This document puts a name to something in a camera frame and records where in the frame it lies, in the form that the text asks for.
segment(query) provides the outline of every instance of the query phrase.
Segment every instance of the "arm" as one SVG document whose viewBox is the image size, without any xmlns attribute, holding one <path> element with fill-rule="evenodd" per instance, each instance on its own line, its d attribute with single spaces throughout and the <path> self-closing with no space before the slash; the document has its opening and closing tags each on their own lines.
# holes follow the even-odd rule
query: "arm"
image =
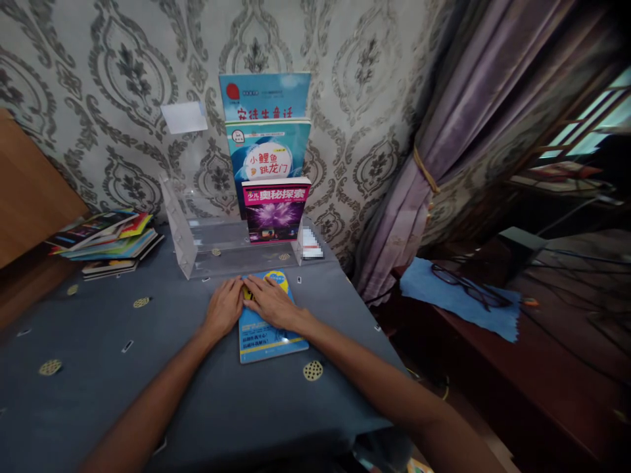
<svg viewBox="0 0 631 473">
<path fill-rule="evenodd" d="M 488 446 L 439 397 L 355 341 L 296 307 L 278 284 L 249 276 L 244 280 L 256 301 L 244 304 L 275 327 L 305 337 L 334 363 L 370 404 L 402 427 L 441 473 L 504 472 Z"/>
<path fill-rule="evenodd" d="M 151 458 L 195 371 L 241 315 L 241 277 L 215 291 L 206 320 L 84 460 L 80 471 L 139 472 Z"/>
</svg>

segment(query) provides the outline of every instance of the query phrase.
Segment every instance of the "red logo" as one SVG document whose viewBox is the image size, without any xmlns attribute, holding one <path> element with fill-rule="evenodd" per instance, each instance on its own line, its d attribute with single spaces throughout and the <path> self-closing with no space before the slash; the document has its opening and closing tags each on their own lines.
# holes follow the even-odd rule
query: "red logo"
<svg viewBox="0 0 631 473">
<path fill-rule="evenodd" d="M 231 100 L 239 100 L 239 88 L 237 84 L 230 83 L 225 88 L 225 93 L 228 95 L 228 98 Z"/>
</svg>

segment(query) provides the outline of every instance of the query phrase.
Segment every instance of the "table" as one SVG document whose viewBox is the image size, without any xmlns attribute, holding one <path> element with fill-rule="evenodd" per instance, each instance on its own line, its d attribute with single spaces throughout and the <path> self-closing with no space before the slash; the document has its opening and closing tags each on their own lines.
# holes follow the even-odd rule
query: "table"
<svg viewBox="0 0 631 473">
<path fill-rule="evenodd" d="M 136 272 L 89 282 L 74 275 L 2 332 L 0 471 L 74 471 L 200 325 L 221 279 L 187 281 L 168 229 L 160 232 L 165 241 Z M 405 371 L 324 249 L 324 261 L 284 268 L 296 303 Z M 73 284 L 78 292 L 68 296 Z M 134 309 L 143 297 L 152 299 Z M 25 328 L 32 331 L 17 338 Z M 62 370 L 39 375 L 50 359 L 60 359 Z M 314 359 L 324 373 L 310 382 L 302 369 Z M 147 470 L 217 470 L 339 452 L 357 435 L 389 426 L 314 348 L 241 365 L 235 327 L 201 365 L 166 432 L 167 447 Z"/>
<path fill-rule="evenodd" d="M 548 248 L 611 258 L 631 252 L 631 238 L 626 232 L 604 231 L 552 240 Z M 548 265 L 590 267 L 551 252 L 542 252 L 538 259 Z M 595 267 L 620 270 L 606 263 Z M 394 273 L 400 277 L 404 271 L 401 267 Z M 532 268 L 528 273 L 588 300 L 607 302 L 601 292 L 554 270 Z M 613 285 L 606 276 L 582 277 L 592 284 Z M 628 277 L 624 281 L 628 287 Z M 615 414 L 615 410 L 628 412 L 624 388 L 581 363 L 541 326 L 588 362 L 623 380 L 630 379 L 630 359 L 592 326 L 588 320 L 592 310 L 571 307 L 524 276 L 508 287 L 540 302 L 540 307 L 530 309 L 536 322 L 520 315 L 515 344 L 400 293 L 380 308 L 383 315 L 378 320 L 390 330 L 396 327 L 391 340 L 406 354 L 422 364 L 431 360 L 433 367 L 450 376 L 515 455 L 522 472 L 600 471 L 615 461 L 612 458 L 624 442 L 631 445 L 629 426 Z M 586 305 L 564 295 L 570 303 Z M 622 309 L 618 303 L 616 310 Z"/>
</svg>

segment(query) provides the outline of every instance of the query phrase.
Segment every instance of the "curtain tie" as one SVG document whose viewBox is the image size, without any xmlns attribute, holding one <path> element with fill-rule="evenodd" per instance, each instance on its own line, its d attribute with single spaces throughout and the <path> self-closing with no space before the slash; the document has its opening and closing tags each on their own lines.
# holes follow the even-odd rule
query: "curtain tie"
<svg viewBox="0 0 631 473">
<path fill-rule="evenodd" d="M 427 182 L 429 183 L 429 187 L 432 188 L 432 192 L 435 194 L 438 194 L 440 192 L 440 187 L 438 187 L 438 185 L 436 184 L 436 181 L 434 180 L 432 175 L 429 173 L 429 171 L 425 169 L 425 166 L 423 165 L 423 161 L 421 159 L 421 155 L 419 154 L 419 151 L 416 149 L 416 146 L 414 146 L 414 161 L 416 162 L 417 166 L 419 166 L 419 169 L 425 176 L 425 179 L 427 179 Z"/>
</svg>

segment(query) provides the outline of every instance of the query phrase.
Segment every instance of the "hand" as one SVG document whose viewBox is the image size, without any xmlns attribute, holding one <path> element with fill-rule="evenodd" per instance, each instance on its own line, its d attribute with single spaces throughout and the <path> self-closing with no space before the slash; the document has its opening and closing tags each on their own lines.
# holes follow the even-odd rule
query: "hand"
<svg viewBox="0 0 631 473">
<path fill-rule="evenodd" d="M 276 328 L 303 334 L 306 323 L 314 316 L 307 310 L 296 307 L 287 293 L 271 278 L 265 280 L 248 276 L 243 280 L 255 300 L 244 300 L 245 306 Z"/>
<path fill-rule="evenodd" d="M 241 316 L 243 297 L 241 276 L 227 279 L 215 291 L 208 304 L 206 320 L 200 333 L 217 342 L 228 335 Z"/>
</svg>

